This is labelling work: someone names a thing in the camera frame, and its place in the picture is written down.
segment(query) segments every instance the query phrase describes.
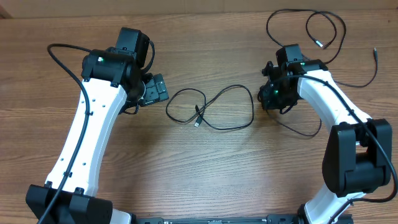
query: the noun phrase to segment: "wood grain surface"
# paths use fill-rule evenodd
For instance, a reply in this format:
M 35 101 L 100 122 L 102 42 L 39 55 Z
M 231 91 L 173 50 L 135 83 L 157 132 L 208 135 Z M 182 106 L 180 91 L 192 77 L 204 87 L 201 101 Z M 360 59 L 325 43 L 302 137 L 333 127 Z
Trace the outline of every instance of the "wood grain surface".
M 120 16 L 216 12 L 395 9 L 398 0 L 0 0 L 6 18 Z
M 336 80 L 361 84 L 373 75 L 373 48 L 379 73 L 366 88 L 341 89 L 373 118 L 386 118 L 398 131 L 398 11 L 337 11 L 347 24 L 343 50 L 329 64 Z M 279 47 L 265 32 L 270 13 L 3 19 L 0 21 L 0 223 L 36 223 L 25 204 L 30 184 L 43 185 L 62 150 L 75 115 L 79 88 L 49 57 L 54 42 L 89 49 L 114 46 L 123 26 L 140 29 L 155 43 L 151 69 L 162 73 L 170 95 L 197 88 L 208 98 L 232 84 L 254 97 L 266 82 L 260 71 L 275 62 Z M 310 58 L 328 60 L 338 46 L 319 49 L 305 33 L 307 13 L 282 14 L 270 31 L 284 44 L 300 44 Z M 342 35 L 338 25 L 338 37 Z M 310 32 L 327 42 L 331 25 L 310 22 Z M 80 75 L 84 52 L 54 50 Z M 187 118 L 203 98 L 187 93 L 170 112 Z M 174 123 L 166 102 L 120 115 L 104 155 L 98 197 L 139 217 L 254 217 L 295 213 L 323 184 L 322 159 L 328 139 L 306 139 L 278 126 L 255 101 L 253 124 L 239 131 L 215 131 L 205 124 Z M 230 127 L 250 120 L 248 94 L 234 89 L 206 111 L 210 122 Z M 318 116 L 304 101 L 278 118 L 311 133 Z M 398 164 L 398 141 L 393 140 Z M 392 183 L 367 197 L 390 194 Z M 356 223 L 397 223 L 398 199 L 348 209 Z

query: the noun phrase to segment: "black mounting base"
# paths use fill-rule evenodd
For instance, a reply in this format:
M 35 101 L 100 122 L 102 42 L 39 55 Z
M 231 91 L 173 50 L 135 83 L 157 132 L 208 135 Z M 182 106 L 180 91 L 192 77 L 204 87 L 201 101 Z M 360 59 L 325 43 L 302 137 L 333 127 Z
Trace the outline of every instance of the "black mounting base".
M 342 215 L 335 224 L 353 224 L 351 215 Z M 268 215 L 239 218 L 139 218 L 135 224 L 306 224 L 297 215 Z

